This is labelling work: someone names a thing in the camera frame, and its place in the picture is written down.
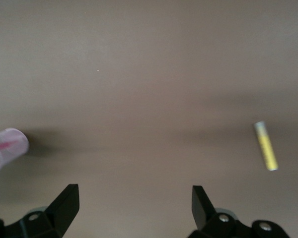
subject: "yellow marker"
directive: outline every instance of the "yellow marker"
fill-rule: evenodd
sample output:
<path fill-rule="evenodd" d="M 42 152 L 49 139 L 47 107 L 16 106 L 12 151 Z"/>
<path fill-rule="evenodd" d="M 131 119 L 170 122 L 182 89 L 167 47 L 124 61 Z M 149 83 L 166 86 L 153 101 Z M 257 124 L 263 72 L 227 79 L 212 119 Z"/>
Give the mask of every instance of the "yellow marker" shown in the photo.
<path fill-rule="evenodd" d="M 278 169 L 278 164 L 270 142 L 265 123 L 260 121 L 254 124 L 257 138 L 262 149 L 263 157 L 268 170 L 273 171 Z"/>

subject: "screw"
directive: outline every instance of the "screw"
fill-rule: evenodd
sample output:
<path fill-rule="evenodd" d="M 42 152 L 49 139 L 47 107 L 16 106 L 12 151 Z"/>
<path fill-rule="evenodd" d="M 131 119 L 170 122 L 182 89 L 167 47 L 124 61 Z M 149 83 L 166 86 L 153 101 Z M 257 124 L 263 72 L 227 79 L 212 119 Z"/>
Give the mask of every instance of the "screw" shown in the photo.
<path fill-rule="evenodd" d="M 33 214 L 29 217 L 29 221 L 34 221 L 35 219 L 37 219 L 39 217 L 39 214 Z"/>
<path fill-rule="evenodd" d="M 272 227 L 268 223 L 266 223 L 266 222 L 261 222 L 259 224 L 259 226 L 260 226 L 261 229 L 263 229 L 263 230 L 265 230 L 267 232 L 270 232 L 272 230 Z"/>
<path fill-rule="evenodd" d="M 221 214 L 221 215 L 219 216 L 219 219 L 220 219 L 222 222 L 228 222 L 228 221 L 229 221 L 228 216 L 225 215 L 225 214 Z"/>

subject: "silver bolt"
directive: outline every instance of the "silver bolt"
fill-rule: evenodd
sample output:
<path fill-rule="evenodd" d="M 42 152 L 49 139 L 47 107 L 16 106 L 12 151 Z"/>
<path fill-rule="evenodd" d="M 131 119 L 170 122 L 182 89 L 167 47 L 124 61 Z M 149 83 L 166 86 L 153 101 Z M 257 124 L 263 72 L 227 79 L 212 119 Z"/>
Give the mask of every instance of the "silver bolt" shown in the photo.
<path fill-rule="evenodd" d="M 219 219 L 220 219 L 222 222 L 228 222 L 228 221 L 229 221 L 228 216 L 225 215 L 225 214 L 221 214 L 221 215 L 219 216 Z"/>
<path fill-rule="evenodd" d="M 29 217 L 29 221 L 34 221 L 35 219 L 37 219 L 39 217 L 39 214 L 33 214 Z"/>
<path fill-rule="evenodd" d="M 266 223 L 266 222 L 261 222 L 259 224 L 259 226 L 260 226 L 261 229 L 263 229 L 263 230 L 265 230 L 267 232 L 270 232 L 272 230 L 272 227 L 268 223 Z"/>

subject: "plastic cup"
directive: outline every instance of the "plastic cup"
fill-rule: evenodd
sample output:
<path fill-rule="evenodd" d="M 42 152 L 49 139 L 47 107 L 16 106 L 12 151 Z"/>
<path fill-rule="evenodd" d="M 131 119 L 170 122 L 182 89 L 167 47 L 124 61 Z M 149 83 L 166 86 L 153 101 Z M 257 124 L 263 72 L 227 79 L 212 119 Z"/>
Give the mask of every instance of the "plastic cup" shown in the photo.
<path fill-rule="evenodd" d="M 14 128 L 0 131 L 0 169 L 25 154 L 28 149 L 29 141 L 21 131 Z"/>

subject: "gray surface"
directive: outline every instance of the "gray surface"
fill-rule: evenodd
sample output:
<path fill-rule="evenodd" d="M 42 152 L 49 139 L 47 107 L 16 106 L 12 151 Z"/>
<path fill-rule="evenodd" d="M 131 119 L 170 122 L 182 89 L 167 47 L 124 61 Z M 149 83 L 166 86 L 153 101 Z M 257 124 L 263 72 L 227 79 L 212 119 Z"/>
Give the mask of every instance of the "gray surface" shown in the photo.
<path fill-rule="evenodd" d="M 264 120 L 280 169 L 265 169 Z M 0 1 L 12 223 L 78 183 L 68 238 L 184 238 L 191 186 L 298 237 L 298 1 Z"/>

